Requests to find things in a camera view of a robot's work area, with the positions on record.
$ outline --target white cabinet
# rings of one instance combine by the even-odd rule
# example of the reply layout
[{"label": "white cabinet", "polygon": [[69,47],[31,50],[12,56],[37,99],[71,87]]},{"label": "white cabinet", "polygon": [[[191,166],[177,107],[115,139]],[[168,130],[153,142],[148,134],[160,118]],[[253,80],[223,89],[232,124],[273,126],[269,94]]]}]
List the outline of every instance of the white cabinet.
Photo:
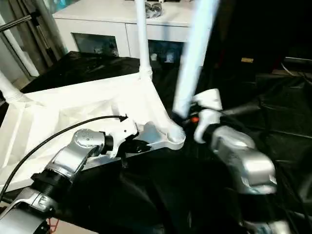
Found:
[{"label": "white cabinet", "polygon": [[124,23],[78,19],[56,19],[56,23],[67,51],[130,56]]},{"label": "white cabinet", "polygon": [[[165,2],[162,6],[160,17],[146,20],[151,59],[180,62],[193,2]],[[139,58],[134,1],[80,0],[53,17],[67,51]]]}]

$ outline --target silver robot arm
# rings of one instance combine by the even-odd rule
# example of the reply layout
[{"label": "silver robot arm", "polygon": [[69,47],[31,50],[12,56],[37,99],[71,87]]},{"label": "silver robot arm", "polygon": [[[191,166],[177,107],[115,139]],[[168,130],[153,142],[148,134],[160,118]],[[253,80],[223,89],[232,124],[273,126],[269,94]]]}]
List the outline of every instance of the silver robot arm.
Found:
[{"label": "silver robot arm", "polygon": [[0,214],[0,232],[6,234],[47,234],[46,219],[52,217],[58,204],[81,172],[89,157],[105,154],[115,157],[127,137],[135,136],[137,126],[129,118],[120,123],[122,131],[106,135],[89,129],[74,133],[71,142],[61,149],[43,172],[34,174],[34,183]]},{"label": "silver robot arm", "polygon": [[291,234],[277,214],[270,196],[276,193],[272,161],[255,148],[246,134],[228,126],[212,132],[211,149],[227,165],[238,193],[244,226],[256,234]]}]

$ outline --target black cable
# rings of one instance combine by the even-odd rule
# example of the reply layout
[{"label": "black cable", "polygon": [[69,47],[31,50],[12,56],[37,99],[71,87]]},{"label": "black cable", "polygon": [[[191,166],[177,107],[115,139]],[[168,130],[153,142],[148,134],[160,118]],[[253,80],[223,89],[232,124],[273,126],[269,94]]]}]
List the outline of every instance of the black cable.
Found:
[{"label": "black cable", "polygon": [[89,122],[92,122],[92,121],[96,121],[96,120],[99,120],[99,119],[105,119],[105,118],[119,118],[120,121],[123,121],[125,120],[127,117],[124,117],[124,116],[101,116],[101,117],[96,117],[96,118],[92,118],[92,119],[88,119],[86,121],[83,121],[83,122],[80,122],[80,123],[77,123],[77,124],[74,124],[73,126],[70,126],[68,128],[65,128],[61,131],[59,131],[58,133],[55,133],[53,134],[52,136],[50,136],[49,138],[47,138],[46,140],[44,140],[42,143],[40,143],[39,145],[37,145],[34,149],[32,149],[25,157],[22,158],[21,161],[19,161],[19,163],[17,164],[17,166],[14,168],[14,170],[11,172],[10,176],[8,177],[6,183],[4,184],[3,188],[2,188],[2,191],[0,193],[0,202],[2,201],[3,199],[3,196],[4,196],[4,193],[5,191],[7,190],[7,188],[9,187],[9,184],[11,183],[14,175],[16,174],[16,172],[18,171],[18,169],[21,167],[21,165],[34,153],[36,152],[39,148],[41,148],[43,145],[45,145],[46,143],[48,143],[50,140],[56,138],[57,136],[73,129],[73,128],[76,128],[76,127],[79,127],[85,123],[89,123]]},{"label": "black cable", "polygon": [[244,131],[245,133],[250,133],[250,129],[248,129],[241,121],[237,120],[236,118],[224,113],[223,110],[217,110],[211,107],[203,107],[204,109],[208,109],[208,110],[212,110],[212,111],[216,111],[219,112],[223,117],[227,118],[228,120],[230,120],[233,124],[237,125],[238,127],[241,128],[242,131]]}]

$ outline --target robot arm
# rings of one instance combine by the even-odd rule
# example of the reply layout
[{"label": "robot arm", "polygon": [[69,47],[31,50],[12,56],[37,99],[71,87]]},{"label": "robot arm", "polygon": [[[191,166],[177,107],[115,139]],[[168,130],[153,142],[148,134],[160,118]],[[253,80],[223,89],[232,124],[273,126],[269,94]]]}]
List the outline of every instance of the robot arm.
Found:
[{"label": "robot arm", "polygon": [[32,176],[34,183],[23,189],[0,214],[1,233],[49,233],[46,219],[53,216],[87,159],[100,154],[116,157],[119,146],[137,133],[137,126],[130,118],[109,135],[89,129],[75,132],[71,142],[53,157],[43,172]]},{"label": "robot arm", "polygon": [[182,127],[196,119],[194,140],[207,143],[227,166],[241,210],[241,223],[255,234],[290,234],[283,216],[274,209],[277,190],[273,162],[256,149],[246,134],[220,124],[221,101],[217,90],[193,98],[187,119],[175,115]]}]

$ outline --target black tablecloth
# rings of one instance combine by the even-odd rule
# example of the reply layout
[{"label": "black tablecloth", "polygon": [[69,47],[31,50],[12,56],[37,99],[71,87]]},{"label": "black tablecloth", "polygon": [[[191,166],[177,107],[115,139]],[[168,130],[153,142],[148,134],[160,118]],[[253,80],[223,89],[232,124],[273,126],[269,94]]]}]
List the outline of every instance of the black tablecloth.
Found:
[{"label": "black tablecloth", "polygon": [[[138,72],[138,67],[139,60],[134,58],[70,52],[23,92],[127,75]],[[178,66],[152,63],[152,68],[153,83],[170,111]],[[233,74],[202,71],[197,92],[219,89],[224,109],[232,109],[250,129],[259,150],[287,172],[312,211],[311,81],[306,77]],[[0,107],[0,121],[6,109],[7,105]],[[277,180],[287,209],[302,213],[291,187],[282,186],[285,183],[279,173]],[[16,194],[7,193],[6,200]],[[187,136],[179,151],[160,149],[130,158],[127,170],[115,162],[84,171],[64,199],[58,217],[99,233],[241,231],[235,222],[238,207],[228,171],[207,145],[194,143],[192,136]]]}]

